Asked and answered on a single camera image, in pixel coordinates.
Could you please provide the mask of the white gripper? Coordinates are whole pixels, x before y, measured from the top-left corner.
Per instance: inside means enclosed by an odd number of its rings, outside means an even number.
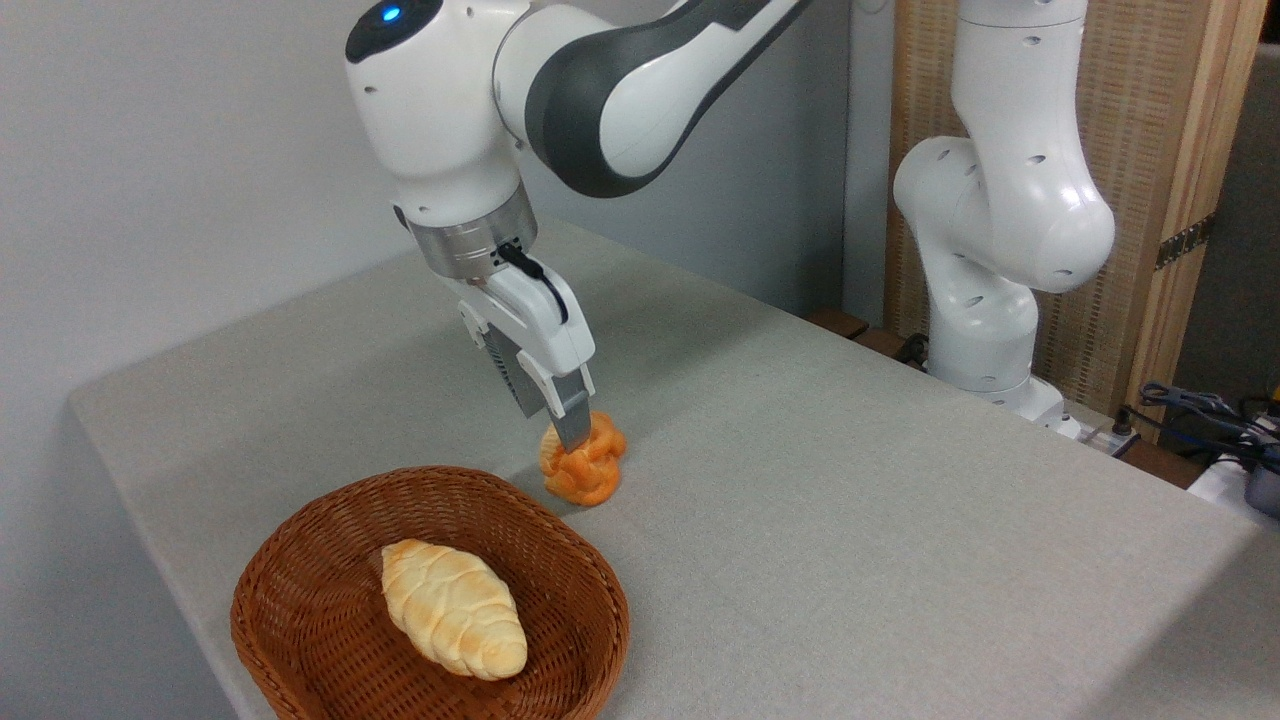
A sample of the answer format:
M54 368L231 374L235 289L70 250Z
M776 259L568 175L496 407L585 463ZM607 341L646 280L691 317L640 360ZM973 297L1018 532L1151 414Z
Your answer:
M568 452L590 436L595 341L573 291L541 264L500 264L456 282L460 313L520 411L545 409Z

